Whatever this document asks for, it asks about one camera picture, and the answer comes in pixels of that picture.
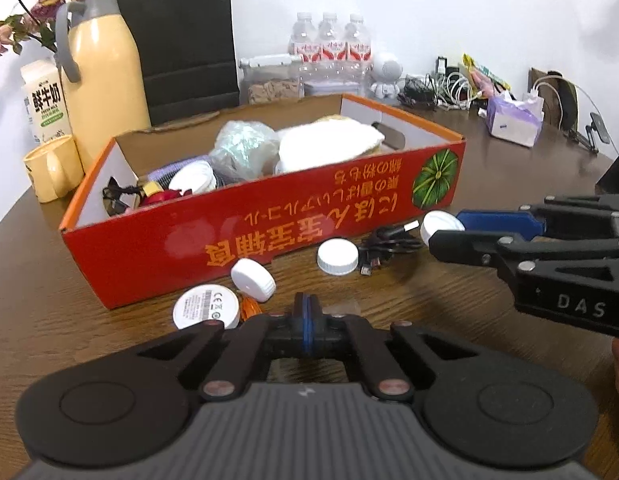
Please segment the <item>water bottle middle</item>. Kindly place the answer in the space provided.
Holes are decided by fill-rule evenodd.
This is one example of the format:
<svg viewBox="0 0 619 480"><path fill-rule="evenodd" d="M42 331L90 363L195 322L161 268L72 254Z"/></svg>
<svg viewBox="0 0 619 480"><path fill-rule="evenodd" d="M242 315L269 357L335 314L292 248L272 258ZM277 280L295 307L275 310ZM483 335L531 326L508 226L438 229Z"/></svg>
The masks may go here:
<svg viewBox="0 0 619 480"><path fill-rule="evenodd" d="M334 79L342 72L346 61L346 41L344 32L334 13L323 14L318 25L319 74L326 79Z"/></svg>

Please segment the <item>water bottle left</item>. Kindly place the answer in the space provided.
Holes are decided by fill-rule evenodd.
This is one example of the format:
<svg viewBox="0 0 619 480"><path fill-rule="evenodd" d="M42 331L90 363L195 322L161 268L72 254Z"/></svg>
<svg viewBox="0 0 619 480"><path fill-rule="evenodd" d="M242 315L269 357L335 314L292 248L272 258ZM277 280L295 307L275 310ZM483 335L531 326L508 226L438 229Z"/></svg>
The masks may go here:
<svg viewBox="0 0 619 480"><path fill-rule="evenodd" d="M315 74L320 61L320 44L311 13L300 12L296 15L296 22L292 26L289 40L289 53L301 58L299 67L301 79L310 79Z"/></svg>

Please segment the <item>small white tin box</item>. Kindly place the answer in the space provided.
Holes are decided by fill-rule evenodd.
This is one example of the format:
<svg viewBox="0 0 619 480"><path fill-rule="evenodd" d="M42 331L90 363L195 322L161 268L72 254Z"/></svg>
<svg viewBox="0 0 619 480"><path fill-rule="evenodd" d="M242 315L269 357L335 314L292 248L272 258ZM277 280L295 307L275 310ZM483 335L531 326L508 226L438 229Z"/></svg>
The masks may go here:
<svg viewBox="0 0 619 480"><path fill-rule="evenodd" d="M333 96L334 94L352 94L364 96L365 86L360 81L344 79L322 79L303 82L304 96Z"/></svg>

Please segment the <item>purple grey fabric pouch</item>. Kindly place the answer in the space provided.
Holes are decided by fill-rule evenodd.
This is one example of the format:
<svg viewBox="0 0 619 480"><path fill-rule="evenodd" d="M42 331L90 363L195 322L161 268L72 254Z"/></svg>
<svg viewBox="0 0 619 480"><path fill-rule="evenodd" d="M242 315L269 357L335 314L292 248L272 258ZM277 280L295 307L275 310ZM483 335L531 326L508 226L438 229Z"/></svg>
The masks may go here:
<svg viewBox="0 0 619 480"><path fill-rule="evenodd" d="M171 162L166 166L150 171L149 174L147 174L146 180L158 182L162 188L167 188L175 174L177 174L180 169L183 169L187 165L191 164L191 162L198 162L199 160L203 160L203 162L210 162L210 157L208 155L202 155L182 159L178 162Z"/></svg>

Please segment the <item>red ribbon bow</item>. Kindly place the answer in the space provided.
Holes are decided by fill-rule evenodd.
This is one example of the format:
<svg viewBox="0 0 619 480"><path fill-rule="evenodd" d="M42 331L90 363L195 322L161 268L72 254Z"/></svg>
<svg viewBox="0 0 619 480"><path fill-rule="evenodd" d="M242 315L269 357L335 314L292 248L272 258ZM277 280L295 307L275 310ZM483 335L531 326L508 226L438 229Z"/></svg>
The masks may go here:
<svg viewBox="0 0 619 480"><path fill-rule="evenodd" d="M165 203L169 200L175 200L180 198L182 193L180 190L162 190L162 188L144 188L142 190L142 199L140 200L140 207L147 207L155 204Z"/></svg>

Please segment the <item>water bottle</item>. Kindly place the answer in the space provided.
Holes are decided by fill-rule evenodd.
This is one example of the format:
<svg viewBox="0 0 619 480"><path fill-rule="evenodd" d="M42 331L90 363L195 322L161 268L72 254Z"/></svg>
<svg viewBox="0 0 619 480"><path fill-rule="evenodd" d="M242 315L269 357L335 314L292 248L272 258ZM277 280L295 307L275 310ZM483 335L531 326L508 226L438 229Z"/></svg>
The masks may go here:
<svg viewBox="0 0 619 480"><path fill-rule="evenodd" d="M320 61L320 44L311 13L300 12L296 15L296 22L292 26L289 40L289 53L301 58L299 67L301 79L310 79L315 74Z"/></svg>
<svg viewBox="0 0 619 480"><path fill-rule="evenodd" d="M346 61L346 41L344 32L334 13L323 14L318 25L319 74L326 79L334 79L342 72Z"/></svg>
<svg viewBox="0 0 619 480"><path fill-rule="evenodd" d="M371 63L371 36L361 15L352 14L344 29L347 68L364 76Z"/></svg>

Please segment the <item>white bottle cap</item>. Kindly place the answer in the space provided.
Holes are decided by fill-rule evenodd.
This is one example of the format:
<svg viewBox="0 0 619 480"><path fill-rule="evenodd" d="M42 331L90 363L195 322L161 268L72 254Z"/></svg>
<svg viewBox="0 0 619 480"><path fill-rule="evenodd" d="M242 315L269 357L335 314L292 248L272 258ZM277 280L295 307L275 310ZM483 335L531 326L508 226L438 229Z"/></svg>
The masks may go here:
<svg viewBox="0 0 619 480"><path fill-rule="evenodd" d="M331 238L321 243L317 250L317 266L333 276L350 274L357 269L357 246L345 238Z"/></svg>

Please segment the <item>black paper shopping bag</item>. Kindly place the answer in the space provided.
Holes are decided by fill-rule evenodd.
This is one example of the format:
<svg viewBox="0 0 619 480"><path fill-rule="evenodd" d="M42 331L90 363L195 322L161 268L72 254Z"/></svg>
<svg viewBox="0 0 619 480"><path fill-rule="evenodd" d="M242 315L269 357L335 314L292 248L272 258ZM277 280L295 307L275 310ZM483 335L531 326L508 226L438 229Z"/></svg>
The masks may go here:
<svg viewBox="0 0 619 480"><path fill-rule="evenodd" d="M118 0L153 126L239 105L230 0Z"/></svg>

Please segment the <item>clear food container with snacks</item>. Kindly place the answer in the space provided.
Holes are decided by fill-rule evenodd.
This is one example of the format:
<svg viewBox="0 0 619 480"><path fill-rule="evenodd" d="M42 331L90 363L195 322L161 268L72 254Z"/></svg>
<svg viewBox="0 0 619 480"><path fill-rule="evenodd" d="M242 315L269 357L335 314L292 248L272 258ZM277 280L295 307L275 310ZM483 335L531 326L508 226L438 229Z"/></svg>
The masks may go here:
<svg viewBox="0 0 619 480"><path fill-rule="evenodd" d="M270 54L241 58L239 68L242 104L261 104L303 96L298 54Z"/></svg>

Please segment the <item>yellow ceramic mug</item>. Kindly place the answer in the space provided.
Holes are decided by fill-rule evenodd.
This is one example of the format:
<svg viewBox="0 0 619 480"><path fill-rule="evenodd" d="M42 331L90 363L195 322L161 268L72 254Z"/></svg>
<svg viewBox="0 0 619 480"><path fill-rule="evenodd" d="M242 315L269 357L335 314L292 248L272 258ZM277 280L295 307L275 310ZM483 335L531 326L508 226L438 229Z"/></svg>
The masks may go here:
<svg viewBox="0 0 619 480"><path fill-rule="evenodd" d="M67 196L84 178L78 148L70 134L40 144L25 156L23 163L41 204Z"/></svg>

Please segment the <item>white round puck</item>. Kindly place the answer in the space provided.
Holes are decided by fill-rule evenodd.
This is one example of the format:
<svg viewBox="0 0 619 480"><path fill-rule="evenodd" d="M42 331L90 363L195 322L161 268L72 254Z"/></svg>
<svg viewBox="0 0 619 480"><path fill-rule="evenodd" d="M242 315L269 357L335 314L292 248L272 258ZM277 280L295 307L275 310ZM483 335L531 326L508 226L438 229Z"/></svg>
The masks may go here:
<svg viewBox="0 0 619 480"><path fill-rule="evenodd" d="M273 275L252 259L239 259L230 270L230 278L240 292L257 302L267 302L276 292Z"/></svg>

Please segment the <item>iridescent plastic bag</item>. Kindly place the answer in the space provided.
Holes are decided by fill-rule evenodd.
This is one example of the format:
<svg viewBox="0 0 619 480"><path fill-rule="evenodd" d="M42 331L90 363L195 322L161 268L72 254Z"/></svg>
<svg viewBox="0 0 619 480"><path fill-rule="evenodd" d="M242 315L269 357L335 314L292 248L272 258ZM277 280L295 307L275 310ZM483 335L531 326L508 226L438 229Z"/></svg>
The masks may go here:
<svg viewBox="0 0 619 480"><path fill-rule="evenodd" d="M216 136L209 153L214 170L238 181L270 176L279 160L278 133L262 122L231 120Z"/></svg>

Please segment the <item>white round device in box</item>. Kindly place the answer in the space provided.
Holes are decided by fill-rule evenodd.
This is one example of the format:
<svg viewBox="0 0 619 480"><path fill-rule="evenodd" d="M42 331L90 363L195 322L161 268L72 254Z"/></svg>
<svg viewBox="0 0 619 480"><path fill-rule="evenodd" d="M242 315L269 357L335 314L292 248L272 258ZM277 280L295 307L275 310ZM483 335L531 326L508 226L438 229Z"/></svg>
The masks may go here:
<svg viewBox="0 0 619 480"><path fill-rule="evenodd" d="M192 194L209 193L218 188L218 178L212 166L206 160L199 159L180 168L172 177L168 188L182 194L188 191Z"/></svg>

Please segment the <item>white disc with label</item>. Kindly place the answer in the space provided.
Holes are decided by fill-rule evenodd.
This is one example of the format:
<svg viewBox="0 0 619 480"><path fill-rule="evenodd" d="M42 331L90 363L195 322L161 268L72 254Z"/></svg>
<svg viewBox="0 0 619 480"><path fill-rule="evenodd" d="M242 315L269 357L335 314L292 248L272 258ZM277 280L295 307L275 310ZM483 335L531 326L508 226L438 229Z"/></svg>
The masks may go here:
<svg viewBox="0 0 619 480"><path fill-rule="evenodd" d="M179 330L204 321L220 321L226 330L232 330L240 321L239 299L225 286L199 285L178 298L172 317Z"/></svg>

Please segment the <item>red cardboard box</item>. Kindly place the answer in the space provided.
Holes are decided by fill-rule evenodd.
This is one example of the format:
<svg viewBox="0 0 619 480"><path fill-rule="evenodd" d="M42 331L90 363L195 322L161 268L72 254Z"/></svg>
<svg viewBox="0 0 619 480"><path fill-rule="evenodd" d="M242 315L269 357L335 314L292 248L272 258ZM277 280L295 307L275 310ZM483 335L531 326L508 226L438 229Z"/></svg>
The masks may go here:
<svg viewBox="0 0 619 480"><path fill-rule="evenodd" d="M170 162L209 153L227 122L283 129L337 114L386 125L402 133L405 146L114 217L104 208L102 192L110 180L132 185ZM110 140L59 229L96 296L115 309L210 282L241 258L264 263L330 237L363 234L446 207L465 148L465 138L451 129L350 94L229 108Z"/></svg>

